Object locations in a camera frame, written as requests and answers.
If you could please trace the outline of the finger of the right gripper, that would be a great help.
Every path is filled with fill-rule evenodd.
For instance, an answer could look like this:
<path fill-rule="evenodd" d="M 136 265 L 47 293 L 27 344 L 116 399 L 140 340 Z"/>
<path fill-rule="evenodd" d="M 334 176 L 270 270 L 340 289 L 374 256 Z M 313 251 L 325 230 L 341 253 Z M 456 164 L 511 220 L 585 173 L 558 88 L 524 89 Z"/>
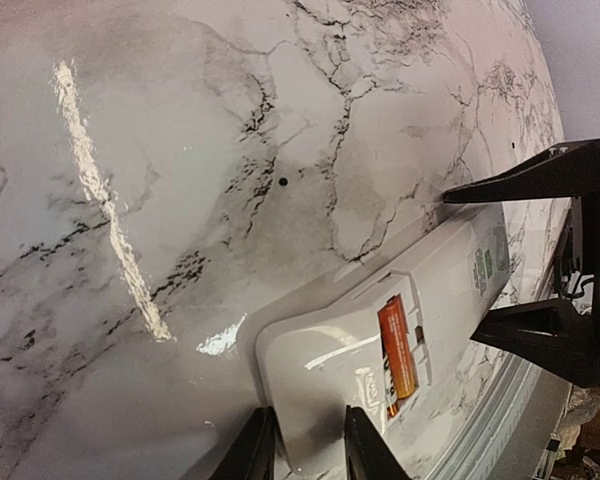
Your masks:
<path fill-rule="evenodd" d="M 449 189 L 447 204 L 582 197 L 600 194 L 600 139 L 556 144 L 493 177 Z"/>
<path fill-rule="evenodd" d="M 566 299 L 491 310 L 473 341 L 515 354 L 582 388 L 600 387 L 600 302 L 580 314 Z"/>

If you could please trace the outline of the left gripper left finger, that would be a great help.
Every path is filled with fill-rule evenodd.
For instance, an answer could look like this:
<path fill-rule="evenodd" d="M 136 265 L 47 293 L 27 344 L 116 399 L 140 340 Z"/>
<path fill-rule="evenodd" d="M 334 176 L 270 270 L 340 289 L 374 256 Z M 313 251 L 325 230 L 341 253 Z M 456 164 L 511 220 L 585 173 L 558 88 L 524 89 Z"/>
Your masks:
<path fill-rule="evenodd" d="M 214 471 L 214 480 L 274 478 L 275 412 L 256 408 Z"/>

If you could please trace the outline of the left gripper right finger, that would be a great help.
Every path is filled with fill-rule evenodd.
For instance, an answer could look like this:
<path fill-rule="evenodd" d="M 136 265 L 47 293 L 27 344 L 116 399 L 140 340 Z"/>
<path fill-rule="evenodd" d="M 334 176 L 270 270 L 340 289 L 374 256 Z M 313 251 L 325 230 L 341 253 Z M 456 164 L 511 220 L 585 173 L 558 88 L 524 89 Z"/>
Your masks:
<path fill-rule="evenodd" d="M 348 479 L 410 480 L 361 407 L 346 407 L 344 443 Z"/>

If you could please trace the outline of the orange AA battery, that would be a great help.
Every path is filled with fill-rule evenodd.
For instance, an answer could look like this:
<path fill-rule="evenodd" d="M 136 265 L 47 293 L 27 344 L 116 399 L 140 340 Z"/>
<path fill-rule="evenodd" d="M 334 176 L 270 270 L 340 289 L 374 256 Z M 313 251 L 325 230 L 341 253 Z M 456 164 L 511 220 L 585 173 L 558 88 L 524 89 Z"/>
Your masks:
<path fill-rule="evenodd" d="M 400 295 L 394 295 L 377 312 L 381 334 L 388 418 L 400 410 L 418 388 L 417 371 L 408 342 L 406 313 Z"/>

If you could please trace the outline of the white remote control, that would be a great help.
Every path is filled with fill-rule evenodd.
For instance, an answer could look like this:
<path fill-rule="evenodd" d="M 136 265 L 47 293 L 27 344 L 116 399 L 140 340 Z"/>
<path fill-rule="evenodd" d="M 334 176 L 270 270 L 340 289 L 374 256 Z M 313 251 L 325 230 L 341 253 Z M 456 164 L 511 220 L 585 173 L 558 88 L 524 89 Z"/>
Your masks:
<path fill-rule="evenodd" d="M 344 416 L 385 432 L 466 350 L 509 278 L 498 204 L 466 206 L 331 305 L 264 328 L 256 358 L 290 469 L 344 461 Z"/>

